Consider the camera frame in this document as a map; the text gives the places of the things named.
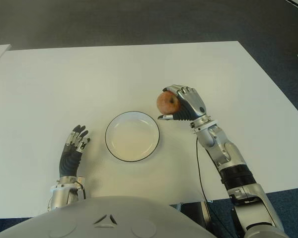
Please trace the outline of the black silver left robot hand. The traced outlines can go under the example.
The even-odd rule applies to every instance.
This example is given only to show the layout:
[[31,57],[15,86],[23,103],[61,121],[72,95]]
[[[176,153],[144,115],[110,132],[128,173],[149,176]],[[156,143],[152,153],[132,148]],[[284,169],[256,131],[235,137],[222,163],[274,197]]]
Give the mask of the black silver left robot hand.
[[77,125],[66,139],[60,162],[59,177],[76,177],[82,154],[90,142],[85,125]]

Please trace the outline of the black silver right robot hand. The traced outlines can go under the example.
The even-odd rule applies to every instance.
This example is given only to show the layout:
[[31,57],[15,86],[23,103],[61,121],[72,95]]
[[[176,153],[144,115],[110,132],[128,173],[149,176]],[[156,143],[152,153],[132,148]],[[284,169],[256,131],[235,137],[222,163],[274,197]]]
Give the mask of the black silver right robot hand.
[[194,88],[184,85],[165,87],[157,98],[157,108],[161,115],[159,120],[194,121],[204,116],[206,106]]

